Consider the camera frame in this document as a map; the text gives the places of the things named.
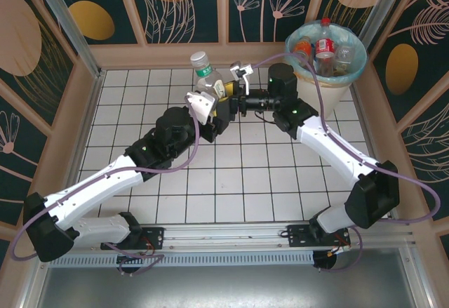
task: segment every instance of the black bracket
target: black bracket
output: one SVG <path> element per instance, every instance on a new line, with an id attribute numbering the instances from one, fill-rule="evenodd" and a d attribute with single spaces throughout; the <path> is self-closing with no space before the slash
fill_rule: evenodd
<path id="1" fill-rule="evenodd" d="M 327 234 L 323 236 L 321 241 L 317 241 L 314 236 L 310 234 L 309 224 L 303 225 L 288 225 L 287 231 L 281 233 L 283 238 L 288 239 L 290 247 L 330 247 L 338 246 L 344 241 L 344 245 L 350 245 L 348 229 L 339 229 L 334 234 Z"/>
<path id="2" fill-rule="evenodd" d="M 147 240 L 153 245 L 155 250 L 161 250 L 163 246 L 163 227 L 143 227 L 142 233 L 135 243 L 130 241 L 122 241 L 116 244 L 117 248 L 121 250 L 147 250 L 148 243 Z M 102 250 L 110 250 L 105 244 L 101 244 L 100 248 Z"/>

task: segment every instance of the bottle cap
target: bottle cap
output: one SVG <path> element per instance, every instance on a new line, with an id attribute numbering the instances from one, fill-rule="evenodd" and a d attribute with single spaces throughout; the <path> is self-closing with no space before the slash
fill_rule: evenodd
<path id="1" fill-rule="evenodd" d="M 199 51 L 190 55 L 190 62 L 193 67 L 204 67 L 209 65 L 208 56 L 204 51 Z"/>

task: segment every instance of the white tile floor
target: white tile floor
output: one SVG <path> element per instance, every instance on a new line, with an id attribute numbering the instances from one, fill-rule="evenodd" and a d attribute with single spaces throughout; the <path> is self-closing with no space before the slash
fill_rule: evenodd
<path id="1" fill-rule="evenodd" d="M 228 69 L 219 72 L 232 79 Z M 168 107 L 183 106 L 194 79 L 191 69 L 108 71 L 80 178 L 123 154 Z M 256 70 L 250 82 L 253 88 L 266 87 L 267 69 Z M 272 120 L 271 113 L 264 117 Z M 349 91 L 329 120 L 329 126 L 367 153 Z M 230 124 L 216 143 L 200 144 L 188 168 L 126 190 L 88 215 L 129 210 L 142 224 L 308 220 L 349 195 L 337 171 L 319 155 L 253 113 Z"/>

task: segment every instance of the plastic bag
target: plastic bag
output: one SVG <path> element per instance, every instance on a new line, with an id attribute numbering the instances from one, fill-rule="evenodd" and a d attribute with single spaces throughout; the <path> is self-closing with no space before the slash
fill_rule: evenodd
<path id="1" fill-rule="evenodd" d="M 332 32 L 333 41 L 338 44 L 349 43 L 354 46 L 355 54 L 354 60 L 348 68 L 348 74 L 343 76 L 333 76 L 330 78 L 325 78 L 323 76 L 317 76 L 318 80 L 322 83 L 326 83 L 330 86 L 346 86 L 360 77 L 365 69 L 368 55 L 366 53 L 365 46 L 362 44 L 359 38 L 352 33 L 350 29 L 346 27 L 341 27 L 336 24 L 330 24 L 330 30 Z M 294 31 L 286 40 L 286 52 L 293 52 L 296 43 L 303 36 L 308 36 L 312 43 L 316 43 L 321 32 L 321 22 L 316 20 L 314 22 L 308 22 L 304 24 L 299 29 Z M 299 76 L 307 81 L 313 82 L 313 77 L 309 70 L 302 68 L 299 65 L 297 58 L 285 57 L 286 62 L 293 66 L 293 69 Z"/>

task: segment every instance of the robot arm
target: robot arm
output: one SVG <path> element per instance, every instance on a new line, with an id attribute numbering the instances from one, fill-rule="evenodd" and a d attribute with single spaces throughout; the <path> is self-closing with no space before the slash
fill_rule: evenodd
<path id="1" fill-rule="evenodd" d="M 244 79 L 244 91 L 239 87 L 239 80 L 235 80 L 224 85 L 226 97 L 219 100 L 208 99 L 206 92 L 187 94 L 200 123 L 201 137 L 213 142 L 216 136 L 225 131 L 229 122 L 235 120 L 239 112 L 245 116 L 248 111 L 273 111 L 276 125 L 282 131 L 319 153 L 352 187 L 344 205 L 331 206 L 310 220 L 309 230 L 317 241 L 344 227 L 358 225 L 369 228 L 398 205 L 398 181 L 355 161 L 327 136 L 318 113 L 297 98 L 296 76 L 291 66 L 275 64 L 269 68 L 268 90 L 249 89 L 246 75 L 252 73 L 250 65 L 240 66 L 238 62 L 234 63 L 232 72 L 237 79 Z M 333 134 L 365 161 L 379 165 L 376 160 L 355 150 L 336 133 Z M 108 175 L 109 171 L 126 166 L 168 169 L 173 159 L 194 143 L 194 138 L 194 120 L 190 117 L 189 110 L 186 107 L 169 108 L 156 121 L 155 128 L 94 176 L 45 198 L 37 193 L 28 196 L 24 205 L 24 223 L 44 207 L 57 203 L 71 190 L 89 183 L 97 176 L 106 176 L 58 204 L 27 229 L 39 258 L 44 262 L 51 261 L 64 255 L 73 246 L 92 246 L 106 241 L 133 245 L 140 238 L 142 229 L 130 213 L 119 213 L 109 218 L 82 216 L 118 192 L 155 176 L 153 173 L 138 173 L 133 170 Z M 380 166 L 395 169 L 389 162 Z"/>

